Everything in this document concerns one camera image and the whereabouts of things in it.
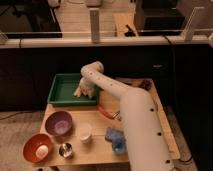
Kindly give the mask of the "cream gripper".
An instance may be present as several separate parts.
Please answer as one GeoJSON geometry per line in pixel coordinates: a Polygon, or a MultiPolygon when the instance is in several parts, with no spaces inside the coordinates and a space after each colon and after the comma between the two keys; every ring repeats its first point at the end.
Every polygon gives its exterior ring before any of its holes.
{"type": "Polygon", "coordinates": [[[90,99],[94,97],[95,94],[95,84],[82,78],[79,83],[80,92],[84,96],[88,96],[90,99]]]}

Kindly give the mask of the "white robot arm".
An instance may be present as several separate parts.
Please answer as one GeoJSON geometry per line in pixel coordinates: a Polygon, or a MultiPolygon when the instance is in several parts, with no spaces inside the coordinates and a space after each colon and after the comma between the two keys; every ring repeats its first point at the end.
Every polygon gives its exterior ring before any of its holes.
{"type": "Polygon", "coordinates": [[[96,84],[120,100],[120,114],[131,171],[174,171],[156,105],[150,93],[102,74],[99,61],[81,68],[87,89],[96,84]]]}

